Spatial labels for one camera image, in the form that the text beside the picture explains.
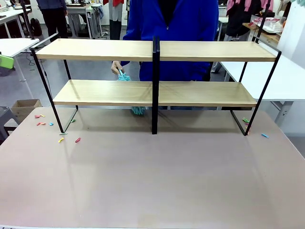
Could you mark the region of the person's right hand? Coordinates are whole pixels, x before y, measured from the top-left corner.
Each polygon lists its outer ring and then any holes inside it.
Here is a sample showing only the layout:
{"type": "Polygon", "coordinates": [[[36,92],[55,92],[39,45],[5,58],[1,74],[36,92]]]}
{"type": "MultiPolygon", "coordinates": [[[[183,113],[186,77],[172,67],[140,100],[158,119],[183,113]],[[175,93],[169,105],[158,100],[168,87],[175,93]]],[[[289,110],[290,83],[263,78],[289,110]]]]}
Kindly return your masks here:
{"type": "Polygon", "coordinates": [[[121,62],[113,61],[111,66],[111,71],[116,75],[120,75],[121,73],[124,73],[124,69],[121,65],[121,62]]]}

